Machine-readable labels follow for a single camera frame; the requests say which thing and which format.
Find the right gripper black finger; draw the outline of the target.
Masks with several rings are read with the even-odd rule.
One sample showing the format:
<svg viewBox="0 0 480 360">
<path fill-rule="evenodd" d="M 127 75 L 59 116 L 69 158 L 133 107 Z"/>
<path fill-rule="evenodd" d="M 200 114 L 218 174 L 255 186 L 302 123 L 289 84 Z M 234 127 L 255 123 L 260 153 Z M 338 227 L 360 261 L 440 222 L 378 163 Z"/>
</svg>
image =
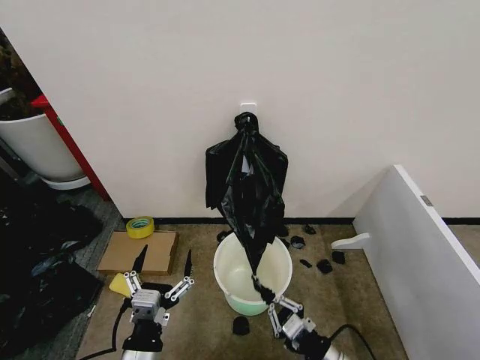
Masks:
<svg viewBox="0 0 480 360">
<path fill-rule="evenodd" d="M 269 288 L 261 288 L 259 291 L 262 300 L 268 305 L 268 318 L 275 338 L 279 338 L 282 332 L 282 326 L 275 310 L 275 294 Z"/>
<path fill-rule="evenodd" d="M 258 277 L 253 276 L 253 288 L 260 294 L 261 299 L 267 304 L 279 304 L 292 312 L 299 312 L 303 310 L 303 305 L 287 298 L 284 295 L 277 295 L 272 289 L 260 283 Z"/>
</svg>

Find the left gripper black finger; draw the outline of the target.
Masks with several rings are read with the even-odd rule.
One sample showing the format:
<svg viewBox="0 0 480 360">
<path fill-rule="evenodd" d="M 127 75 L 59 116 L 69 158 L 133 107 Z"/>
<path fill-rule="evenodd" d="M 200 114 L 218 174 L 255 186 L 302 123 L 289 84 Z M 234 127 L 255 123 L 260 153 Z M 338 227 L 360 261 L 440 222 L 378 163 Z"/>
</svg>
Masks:
<svg viewBox="0 0 480 360">
<path fill-rule="evenodd" d="M 164 298 L 171 302 L 176 302 L 194 285 L 194 283 L 195 281 L 192 278 L 192 256 L 191 250 L 189 250 L 184 265 L 183 278 L 170 291 L 165 293 Z"/>
<path fill-rule="evenodd" d="M 130 271 L 124 273 L 124 279 L 127 284 L 127 288 L 130 293 L 130 297 L 134 296 L 139 290 L 142 289 L 142 282 L 140 280 L 140 273 L 143 269 L 143 264 L 146 258 L 148 245 L 146 244 L 139 255 L 133 262 L 133 267 Z"/>
</svg>

